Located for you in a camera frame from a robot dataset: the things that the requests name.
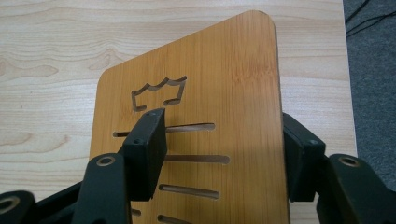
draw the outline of wood grain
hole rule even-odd
[[[1,1],[0,192],[40,200],[79,181],[101,74],[250,9],[276,25],[283,110],[328,154],[356,154],[340,0]],[[318,223],[312,203],[290,218]]]
[[[133,203],[142,214],[134,223],[155,223],[158,216],[189,223],[289,222],[276,55],[273,22],[260,11],[248,11],[102,74],[91,158],[117,152],[125,138],[114,138],[115,131],[131,130],[145,112],[165,107],[167,126],[216,125],[209,132],[169,133],[168,154],[230,160],[166,161],[160,185],[211,190],[219,197],[157,189],[150,202]],[[184,76],[185,82],[172,81]],[[174,82],[185,83],[181,101],[165,105],[181,87],[167,85]],[[141,93],[134,99],[146,110],[133,107],[132,91]]]

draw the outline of black mount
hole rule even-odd
[[[283,114],[285,162],[291,202],[319,195],[320,223],[396,223],[396,193],[364,161],[325,156],[325,144]],[[132,223],[130,201],[149,201],[166,155],[164,109],[144,114],[118,153],[88,163],[82,182],[41,202],[28,191],[0,195],[0,223]]]

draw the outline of bamboo board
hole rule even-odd
[[[113,133],[158,107],[166,126],[215,128],[166,135],[168,155],[187,159],[164,163],[153,200],[132,203],[134,223],[289,222],[276,30],[266,14],[245,12],[106,70],[90,157],[117,152],[124,138]]]

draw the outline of wooden table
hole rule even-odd
[[[250,9],[276,24],[283,111],[327,154],[356,154],[340,0],[0,4],[0,192],[40,200],[81,180],[101,74]],[[318,223],[315,205],[290,219]]]

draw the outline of gray carpet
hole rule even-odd
[[[363,3],[344,1],[346,18]],[[347,25],[396,10],[396,0],[371,0]],[[396,190],[396,16],[346,40],[359,158]]]

